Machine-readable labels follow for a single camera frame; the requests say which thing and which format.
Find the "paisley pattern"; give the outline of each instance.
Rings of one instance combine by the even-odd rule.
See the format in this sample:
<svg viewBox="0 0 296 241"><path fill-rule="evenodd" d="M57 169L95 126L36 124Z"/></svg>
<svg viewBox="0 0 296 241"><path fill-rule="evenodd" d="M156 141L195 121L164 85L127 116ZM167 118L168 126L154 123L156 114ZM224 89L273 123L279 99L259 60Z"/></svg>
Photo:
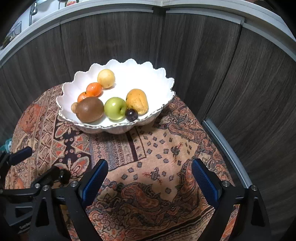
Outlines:
<svg viewBox="0 0 296 241"><path fill-rule="evenodd" d="M86 212L103 240L197 240L211 218L192 173L199 157L219 178L232 182L222 156L188 107L175 97L154 123L121 135L86 134L57 117L61 86L46 91L22 115L13 152L29 145L33 155L12 167L6 188L26 188L52 165L78 180L100 158L108 175ZM63 207L72 240L79 240ZM237 208L222 240L227 240Z"/></svg>

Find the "white bowl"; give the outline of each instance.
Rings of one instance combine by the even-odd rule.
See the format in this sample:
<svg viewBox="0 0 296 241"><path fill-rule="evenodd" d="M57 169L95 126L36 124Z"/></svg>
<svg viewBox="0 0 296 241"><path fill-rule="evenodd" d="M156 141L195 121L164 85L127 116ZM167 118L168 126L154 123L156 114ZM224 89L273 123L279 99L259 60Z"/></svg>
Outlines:
<svg viewBox="0 0 296 241"><path fill-rule="evenodd" d="M133 122L122 119L119 122L112 121L104 114L99 120L92 123L82 123L71 111L71 105L77 102L80 93L86 90L88 84L97 82L98 73L102 69L110 69L115 74L115 84L112 88L103 90L99 99L105 104L111 97L126 99L131 89L141 89L145 92L148 100L148 113L139 116ZM133 59L119 63L111 59L106 65L92 64L87 72L78 71L72 82L63 84L63 95L58 96L56 101L60 107L58 114L73 123L78 129L86 133L100 133L106 131L112 134L121 134L129 131L134 126L142 126L152 122L162 109L175 96L172 91L173 78L166 78L165 69L154 69L150 62L137 64Z"/></svg>

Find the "patterned tablecloth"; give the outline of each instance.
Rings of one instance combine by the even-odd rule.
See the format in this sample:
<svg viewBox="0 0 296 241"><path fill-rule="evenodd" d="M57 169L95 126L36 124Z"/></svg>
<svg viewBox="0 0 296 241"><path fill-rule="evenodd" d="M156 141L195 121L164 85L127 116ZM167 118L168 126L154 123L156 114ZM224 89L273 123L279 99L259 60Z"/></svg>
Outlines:
<svg viewBox="0 0 296 241"><path fill-rule="evenodd" d="M60 85L44 92L20 118L12 152L31 146L33 155L11 167L6 188L27 188L52 165L79 179L104 158L109 173L86 209L103 240L197 240L214 209L192 176L192 158L201 158L219 178L233 182L188 107L175 97L154 123L121 135L86 134L58 116L61 93ZM236 214L235 207L222 240L228 239ZM78 240L66 210L64 218L72 239Z"/></svg>

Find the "metal screw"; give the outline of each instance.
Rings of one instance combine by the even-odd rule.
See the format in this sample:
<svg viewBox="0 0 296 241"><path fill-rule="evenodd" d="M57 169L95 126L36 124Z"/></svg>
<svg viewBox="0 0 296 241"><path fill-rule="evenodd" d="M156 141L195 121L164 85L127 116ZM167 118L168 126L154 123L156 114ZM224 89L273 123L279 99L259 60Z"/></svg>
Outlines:
<svg viewBox="0 0 296 241"><path fill-rule="evenodd" d="M255 185L251 185L251 189L252 189L253 191L257 191L257 190L258 190L257 186L255 186Z"/></svg>
<svg viewBox="0 0 296 241"><path fill-rule="evenodd" d="M45 185L45 186L43 186L43 188L42 188L43 191L47 191L48 189L49 189L49 185Z"/></svg>
<svg viewBox="0 0 296 241"><path fill-rule="evenodd" d="M70 183L71 187L76 187L78 185L78 182L77 181L72 181Z"/></svg>
<svg viewBox="0 0 296 241"><path fill-rule="evenodd" d="M229 187L229 186L230 186L230 182L224 180L224 181L222 181L222 185L223 185L224 187Z"/></svg>

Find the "kiwi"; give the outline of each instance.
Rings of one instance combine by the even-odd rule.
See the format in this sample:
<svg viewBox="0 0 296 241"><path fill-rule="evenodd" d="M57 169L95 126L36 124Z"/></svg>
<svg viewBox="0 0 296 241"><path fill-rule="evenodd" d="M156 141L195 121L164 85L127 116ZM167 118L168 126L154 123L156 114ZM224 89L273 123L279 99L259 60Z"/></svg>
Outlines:
<svg viewBox="0 0 296 241"><path fill-rule="evenodd" d="M78 103L75 113L83 123L94 122L104 114L104 104L97 97L88 97Z"/></svg>

